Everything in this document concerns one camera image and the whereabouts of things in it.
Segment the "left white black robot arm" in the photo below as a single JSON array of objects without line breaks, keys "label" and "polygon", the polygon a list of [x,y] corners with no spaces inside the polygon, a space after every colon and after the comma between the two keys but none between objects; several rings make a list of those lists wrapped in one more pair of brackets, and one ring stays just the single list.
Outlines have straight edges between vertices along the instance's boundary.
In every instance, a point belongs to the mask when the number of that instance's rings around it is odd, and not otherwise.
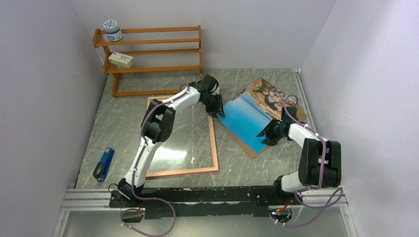
[{"label": "left white black robot arm", "polygon": [[140,204],[147,171],[157,149],[171,136],[176,114],[197,103],[205,106],[209,116],[225,117],[216,78],[207,74],[198,82],[181,86],[180,92],[168,99],[150,102],[141,123],[137,154],[128,173],[118,183],[118,192],[128,207]]}]

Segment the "brown cardboard backing board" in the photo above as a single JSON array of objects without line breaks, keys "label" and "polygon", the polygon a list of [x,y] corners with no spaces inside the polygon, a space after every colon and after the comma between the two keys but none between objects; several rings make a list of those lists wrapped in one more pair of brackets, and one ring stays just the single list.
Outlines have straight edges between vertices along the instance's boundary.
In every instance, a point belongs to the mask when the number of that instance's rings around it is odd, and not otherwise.
[{"label": "brown cardboard backing board", "polygon": [[257,134],[271,120],[271,117],[266,117],[255,109],[233,107],[226,112],[223,124],[245,153],[254,159],[267,147],[261,143],[265,137],[257,137]]}]

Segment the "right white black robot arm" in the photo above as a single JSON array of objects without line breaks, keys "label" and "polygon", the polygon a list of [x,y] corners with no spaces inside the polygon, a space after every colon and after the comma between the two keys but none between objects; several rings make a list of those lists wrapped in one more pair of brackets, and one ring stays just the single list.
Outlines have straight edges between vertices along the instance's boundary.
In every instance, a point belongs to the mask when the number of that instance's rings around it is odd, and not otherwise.
[{"label": "right white black robot arm", "polygon": [[341,144],[320,136],[310,126],[298,121],[295,107],[284,107],[281,119],[272,119],[257,135],[262,144],[275,146],[282,138],[296,142],[301,155],[296,172],[280,176],[272,200],[285,204],[293,192],[336,188],[341,182]]}]

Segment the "blue seascape photo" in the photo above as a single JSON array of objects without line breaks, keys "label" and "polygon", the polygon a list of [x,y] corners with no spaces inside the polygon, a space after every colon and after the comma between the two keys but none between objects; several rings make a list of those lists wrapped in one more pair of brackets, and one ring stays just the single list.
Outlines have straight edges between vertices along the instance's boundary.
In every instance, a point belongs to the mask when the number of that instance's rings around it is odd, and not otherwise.
[{"label": "blue seascape photo", "polygon": [[307,118],[296,100],[263,78],[251,82],[223,108],[225,115],[219,120],[252,159],[288,138],[295,119]]}]

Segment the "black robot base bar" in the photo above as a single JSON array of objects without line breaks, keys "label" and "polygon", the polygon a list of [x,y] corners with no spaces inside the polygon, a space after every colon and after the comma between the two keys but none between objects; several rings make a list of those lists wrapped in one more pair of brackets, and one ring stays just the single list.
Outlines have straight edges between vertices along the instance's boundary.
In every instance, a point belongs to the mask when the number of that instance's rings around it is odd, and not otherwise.
[{"label": "black robot base bar", "polygon": [[278,182],[271,186],[143,188],[136,199],[133,195],[113,190],[111,208],[145,210],[145,218],[252,215],[267,217],[270,211],[301,199],[280,189]]}]

